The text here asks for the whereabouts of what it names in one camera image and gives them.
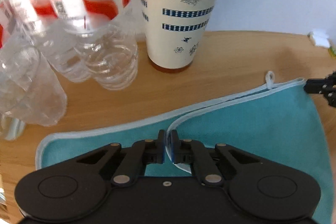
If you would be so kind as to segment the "teal microfiber towel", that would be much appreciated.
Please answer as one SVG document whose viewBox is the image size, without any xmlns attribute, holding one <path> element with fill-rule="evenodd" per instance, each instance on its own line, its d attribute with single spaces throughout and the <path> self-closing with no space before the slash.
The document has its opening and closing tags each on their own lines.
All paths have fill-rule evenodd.
<svg viewBox="0 0 336 224">
<path fill-rule="evenodd" d="M 313 176 L 321 187 L 313 218 L 331 223 L 334 183 L 329 147 L 304 84 L 302 78 L 275 83 L 274 73 L 268 72 L 264 85 L 245 92 L 117 126 L 54 133 L 38 145 L 35 166 L 45 168 L 109 143 L 129 147 L 156 138 L 160 130 L 177 130 L 182 139 L 198 140 L 206 147 L 226 143 Z"/>
</svg>

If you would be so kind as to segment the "small green yellow object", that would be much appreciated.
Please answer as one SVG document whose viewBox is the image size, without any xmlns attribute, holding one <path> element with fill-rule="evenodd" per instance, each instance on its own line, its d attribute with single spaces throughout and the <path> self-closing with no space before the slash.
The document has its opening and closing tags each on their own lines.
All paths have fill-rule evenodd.
<svg viewBox="0 0 336 224">
<path fill-rule="evenodd" d="M 328 53 L 333 59 L 336 59 L 336 50 L 333 47 L 329 47 Z"/>
</svg>

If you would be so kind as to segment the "clear textured plastic cup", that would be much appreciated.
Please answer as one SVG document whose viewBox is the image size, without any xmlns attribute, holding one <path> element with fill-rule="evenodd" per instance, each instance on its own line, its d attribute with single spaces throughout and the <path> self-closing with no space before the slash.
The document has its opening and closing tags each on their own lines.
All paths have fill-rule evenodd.
<svg viewBox="0 0 336 224">
<path fill-rule="evenodd" d="M 1 113 L 28 124 L 53 126 L 67 110 L 67 95 L 40 50 L 27 43 L 1 48 Z"/>
</svg>

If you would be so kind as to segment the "small glass jar white lid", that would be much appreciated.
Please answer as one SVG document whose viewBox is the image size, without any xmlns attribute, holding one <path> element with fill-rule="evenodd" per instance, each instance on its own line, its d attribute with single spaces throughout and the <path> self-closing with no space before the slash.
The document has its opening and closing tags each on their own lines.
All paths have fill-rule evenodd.
<svg viewBox="0 0 336 224">
<path fill-rule="evenodd" d="M 25 122 L 1 114 L 1 139 L 7 141 L 18 139 L 22 135 L 25 126 Z"/>
</svg>

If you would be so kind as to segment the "right water bottle red label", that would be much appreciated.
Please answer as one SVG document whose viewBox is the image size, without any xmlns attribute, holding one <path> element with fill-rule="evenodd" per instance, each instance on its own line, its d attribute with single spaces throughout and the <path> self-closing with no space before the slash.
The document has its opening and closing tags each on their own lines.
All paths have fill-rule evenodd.
<svg viewBox="0 0 336 224">
<path fill-rule="evenodd" d="M 138 71 L 131 0 L 50 1 L 96 82 L 108 90 L 128 87 Z"/>
</svg>

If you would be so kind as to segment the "water bottle red label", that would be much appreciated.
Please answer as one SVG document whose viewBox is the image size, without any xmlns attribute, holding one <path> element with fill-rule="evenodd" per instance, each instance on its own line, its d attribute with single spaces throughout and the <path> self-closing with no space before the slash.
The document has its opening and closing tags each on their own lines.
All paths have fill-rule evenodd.
<svg viewBox="0 0 336 224">
<path fill-rule="evenodd" d="M 91 75 L 74 49 L 75 40 L 63 30 L 50 0 L 8 0 L 32 44 L 53 68 L 73 83 Z"/>
<path fill-rule="evenodd" d="M 108 90 L 128 87 L 138 71 L 131 0 L 50 1 L 96 82 Z"/>
</svg>

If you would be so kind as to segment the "middle water bottle red label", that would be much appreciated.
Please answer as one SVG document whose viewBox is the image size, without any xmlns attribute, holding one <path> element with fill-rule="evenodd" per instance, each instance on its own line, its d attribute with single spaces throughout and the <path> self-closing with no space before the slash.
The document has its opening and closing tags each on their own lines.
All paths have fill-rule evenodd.
<svg viewBox="0 0 336 224">
<path fill-rule="evenodd" d="M 73 83 L 91 75 L 74 49 L 75 40 L 63 30 L 50 0 L 8 0 L 32 44 L 53 68 Z"/>
</svg>

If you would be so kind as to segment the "white box by wall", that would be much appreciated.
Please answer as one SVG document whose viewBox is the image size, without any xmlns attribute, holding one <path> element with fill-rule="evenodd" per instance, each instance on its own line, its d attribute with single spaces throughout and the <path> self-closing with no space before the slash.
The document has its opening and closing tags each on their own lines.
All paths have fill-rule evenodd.
<svg viewBox="0 0 336 224">
<path fill-rule="evenodd" d="M 307 35 L 311 43 L 316 47 L 329 48 L 329 36 L 323 30 L 313 30 Z"/>
</svg>

